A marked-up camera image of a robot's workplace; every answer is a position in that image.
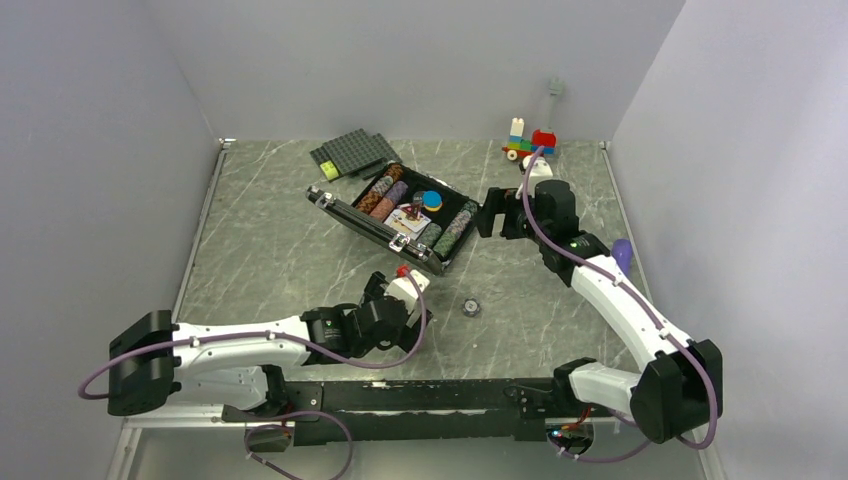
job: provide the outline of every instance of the small metal part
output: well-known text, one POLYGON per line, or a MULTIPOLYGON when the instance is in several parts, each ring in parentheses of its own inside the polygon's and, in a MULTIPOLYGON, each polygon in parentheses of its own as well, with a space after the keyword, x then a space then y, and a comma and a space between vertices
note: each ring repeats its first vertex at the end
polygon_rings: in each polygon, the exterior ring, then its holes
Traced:
POLYGON ((318 208, 327 208, 329 205, 332 205, 336 200, 333 198, 332 193, 325 193, 318 197, 318 200, 315 200, 315 205, 318 208))
POLYGON ((476 317, 480 314, 480 302, 476 298, 466 298, 462 302, 462 314, 466 317, 476 317))
POLYGON ((393 252, 400 253, 406 245, 409 245, 409 237, 403 233, 398 233, 392 241, 389 242, 389 249, 393 252))

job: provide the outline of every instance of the blue poker chip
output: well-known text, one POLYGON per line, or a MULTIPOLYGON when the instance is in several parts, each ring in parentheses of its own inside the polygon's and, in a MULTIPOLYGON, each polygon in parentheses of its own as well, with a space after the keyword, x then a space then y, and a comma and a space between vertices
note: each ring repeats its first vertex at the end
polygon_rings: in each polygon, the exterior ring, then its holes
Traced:
POLYGON ((438 210, 442 206, 442 196, 438 192, 428 190, 421 197, 424 208, 428 210, 438 210))
POLYGON ((466 317, 476 317, 480 314, 480 302, 476 298, 466 298, 462 302, 462 314, 466 317))

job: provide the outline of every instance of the open case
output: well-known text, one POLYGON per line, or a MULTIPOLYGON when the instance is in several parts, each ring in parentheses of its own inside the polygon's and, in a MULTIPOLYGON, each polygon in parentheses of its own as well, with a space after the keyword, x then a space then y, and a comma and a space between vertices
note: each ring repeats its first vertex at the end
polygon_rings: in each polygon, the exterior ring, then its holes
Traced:
MULTIPOLYGON (((474 230, 475 219, 472 218, 471 223, 466 226, 465 230, 459 236, 457 242, 448 251, 448 254, 441 257, 439 254, 423 244, 413 240, 410 236, 398 232, 388 225, 379 222, 378 220, 366 215, 355 209, 353 205, 359 203, 371 187, 385 174, 386 170, 392 165, 399 165, 403 169, 403 174, 400 180, 406 182, 409 186, 406 193, 401 197, 398 204, 410 203, 415 192, 432 190, 438 192, 442 197, 442 208, 438 212, 424 212, 433 223, 446 230, 450 222, 456 217, 462 207, 471 198, 459 193, 453 187, 437 178, 425 175, 415 170, 408 168, 399 163, 390 163, 376 176, 368 186, 362 190, 356 199, 351 203, 345 203, 339 200, 335 195, 329 192, 324 192, 316 186, 311 186, 306 190, 306 198, 314 203, 318 208, 327 212, 330 216, 341 222, 343 225, 352 229, 372 240, 374 243, 383 248, 391 250, 399 255, 404 260, 417 265, 435 275, 441 275, 445 269, 451 264, 459 249, 471 235, 474 230)), ((480 210, 480 204, 477 203, 477 210, 480 210)))

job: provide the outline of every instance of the stack of poker chips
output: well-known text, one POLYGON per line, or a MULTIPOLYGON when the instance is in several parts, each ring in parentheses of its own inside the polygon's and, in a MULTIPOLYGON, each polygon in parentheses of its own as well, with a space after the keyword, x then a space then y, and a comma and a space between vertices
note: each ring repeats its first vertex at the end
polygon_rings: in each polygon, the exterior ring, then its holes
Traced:
POLYGON ((388 193, 389 189, 400 179, 401 175, 403 175, 403 169, 400 165, 394 164, 390 166, 386 169, 386 173, 371 187, 371 190, 368 190, 368 193, 356 204, 355 208, 365 214, 371 213, 374 207, 380 203, 383 195, 388 193))
POLYGON ((436 246, 433 247, 433 251, 439 254, 441 257, 446 257, 448 252, 451 251, 451 248, 456 244, 457 240, 459 240, 460 235, 465 230, 465 227, 471 223, 471 219, 474 217, 474 214, 477 213, 477 203, 468 202, 462 206, 462 210, 451 220, 448 228, 445 229, 445 233, 439 237, 439 241, 436 242, 436 246))
POLYGON ((371 190, 368 190, 368 193, 356 204, 356 209, 362 213, 371 213, 371 210, 374 210, 374 207, 380 203, 383 195, 392 188, 393 183, 392 177, 380 177, 377 183, 371 187, 371 190))
POLYGON ((442 227, 436 223, 430 223, 430 225, 427 225, 427 227, 424 228, 424 231, 421 232, 417 242, 433 248, 433 244, 436 243, 436 240, 438 240, 441 235, 442 227))
POLYGON ((392 185, 392 188, 386 192, 386 195, 380 200, 380 203, 371 210, 371 218, 375 218, 379 221, 385 220, 392 210, 395 209, 395 205, 400 202, 400 199, 403 198, 403 195, 406 193, 406 190, 409 187, 406 185, 406 182, 399 181, 392 185))

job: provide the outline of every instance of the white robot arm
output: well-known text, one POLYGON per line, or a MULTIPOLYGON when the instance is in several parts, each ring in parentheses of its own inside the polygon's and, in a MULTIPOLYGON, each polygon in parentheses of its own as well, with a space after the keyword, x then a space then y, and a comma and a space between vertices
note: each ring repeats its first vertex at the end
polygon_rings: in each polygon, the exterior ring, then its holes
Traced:
POLYGON ((495 216, 502 214, 501 237, 536 242, 545 266, 600 312, 633 354, 639 369, 637 373, 617 370, 591 358, 569 362, 554 370, 555 400, 560 405, 600 405, 632 416, 650 440, 665 442, 710 419, 705 383, 685 358, 691 354, 710 378, 721 415, 721 352, 710 340, 693 341, 638 292, 610 257, 609 249, 591 233, 580 230, 575 197, 568 183, 552 180, 546 162, 540 159, 531 165, 531 160, 527 157, 520 165, 527 191, 523 184, 518 189, 489 189, 476 218, 480 235, 491 236, 495 216), (528 221, 525 200, 536 227, 572 259, 538 238, 528 221), (599 273, 598 267, 610 276, 599 273), (669 340, 672 337, 686 352, 669 340))
POLYGON ((358 304, 317 308, 266 323, 172 323, 169 311, 152 312, 112 341, 111 358, 163 340, 175 346, 111 368, 108 411, 126 416, 165 403, 223 403, 266 417, 282 413, 288 404, 281 388, 284 371, 360 358, 374 348, 414 348, 422 326, 418 292, 430 282, 416 270, 403 273, 392 281, 374 273, 358 304))

